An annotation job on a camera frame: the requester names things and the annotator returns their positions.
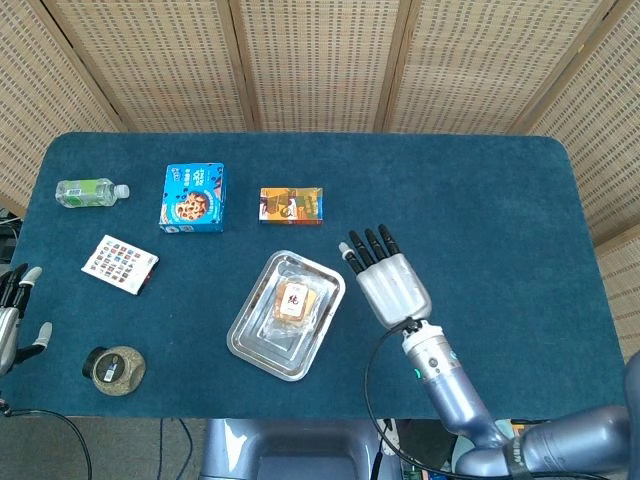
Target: snack box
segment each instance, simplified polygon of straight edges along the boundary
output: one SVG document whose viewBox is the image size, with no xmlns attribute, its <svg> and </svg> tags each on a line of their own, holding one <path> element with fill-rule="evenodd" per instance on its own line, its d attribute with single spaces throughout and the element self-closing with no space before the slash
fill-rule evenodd
<svg viewBox="0 0 640 480">
<path fill-rule="evenodd" d="M 222 163 L 167 166 L 160 228 L 167 233 L 222 232 L 226 177 Z"/>
<path fill-rule="evenodd" d="M 322 188 L 260 189 L 260 223 L 322 225 Z"/>
</svg>

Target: blue tablecloth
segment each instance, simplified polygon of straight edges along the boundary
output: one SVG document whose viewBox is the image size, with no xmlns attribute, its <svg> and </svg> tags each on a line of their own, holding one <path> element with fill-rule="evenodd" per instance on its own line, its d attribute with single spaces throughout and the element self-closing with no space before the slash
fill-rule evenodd
<svg viewBox="0 0 640 480">
<path fill-rule="evenodd" d="M 163 233 L 166 165 L 223 162 L 225 232 Z M 108 177 L 131 197 L 65 209 L 62 179 Z M 324 188 L 320 227 L 258 224 L 262 186 Z M 540 137 L 371 134 L 63 135 L 50 146 L 14 264 L 41 265 L 21 332 L 49 349 L 0 379 L 15 407 L 72 415 L 364 417 L 362 374 L 382 326 L 337 245 L 385 223 L 433 299 L 433 321 L 497 417 L 547 418 L 622 399 L 622 359 L 566 151 Z M 104 234 L 160 257 L 133 296 L 80 271 Z M 289 249 L 342 273 L 347 293 L 309 374 L 286 383 L 225 336 L 267 258 Z M 81 375 L 98 345 L 147 361 L 140 388 Z M 379 416 L 433 418 L 400 339 L 375 363 Z"/>
</svg>

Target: table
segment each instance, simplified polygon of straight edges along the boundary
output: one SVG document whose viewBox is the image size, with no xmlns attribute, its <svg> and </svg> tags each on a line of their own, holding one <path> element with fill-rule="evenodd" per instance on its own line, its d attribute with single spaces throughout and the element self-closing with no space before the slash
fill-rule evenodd
<svg viewBox="0 0 640 480">
<path fill-rule="evenodd" d="M 158 227 L 169 163 L 224 162 L 225 232 Z M 65 209 L 61 179 L 131 188 L 110 208 Z M 258 224 L 261 186 L 322 186 L 320 227 Z M 496 417 L 548 418 L 622 401 L 622 358 L 566 151 L 542 137 L 406 134 L 104 134 L 56 139 L 14 265 L 44 273 L 24 346 L 49 349 L 0 379 L 15 407 L 67 415 L 362 418 L 362 374 L 382 326 L 337 245 L 385 223 L 423 279 Z M 80 271 L 104 234 L 160 257 L 132 296 Z M 286 383 L 233 356 L 225 336 L 267 258 L 289 249 L 345 277 L 347 293 L 309 374 Z M 140 388 L 108 397 L 81 375 L 98 345 L 147 361 Z M 380 417 L 435 413 L 392 339 L 372 369 Z"/>
</svg>

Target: bottle cap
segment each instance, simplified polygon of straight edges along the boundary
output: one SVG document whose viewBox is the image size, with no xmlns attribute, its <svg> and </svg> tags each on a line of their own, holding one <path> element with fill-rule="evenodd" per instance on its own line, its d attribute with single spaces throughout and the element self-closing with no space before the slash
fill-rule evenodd
<svg viewBox="0 0 640 480">
<path fill-rule="evenodd" d="M 115 193 L 118 198 L 129 198 L 129 186 L 116 185 L 116 188 L 113 189 L 113 193 Z"/>
</svg>

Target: metal tray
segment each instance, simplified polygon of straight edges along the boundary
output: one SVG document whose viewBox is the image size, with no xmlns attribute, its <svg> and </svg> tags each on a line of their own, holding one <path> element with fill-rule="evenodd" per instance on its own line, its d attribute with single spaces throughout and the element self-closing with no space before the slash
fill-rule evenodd
<svg viewBox="0 0 640 480">
<path fill-rule="evenodd" d="M 276 286 L 283 276 L 291 274 L 314 277 L 313 281 L 322 286 L 322 291 L 317 292 L 317 320 L 302 334 L 269 339 L 263 333 L 265 318 L 273 308 Z M 277 251 L 267 261 L 231 325 L 227 347 L 234 355 L 282 380 L 300 380 L 309 371 L 344 292 L 344 279 L 338 272 L 288 250 Z"/>
</svg>

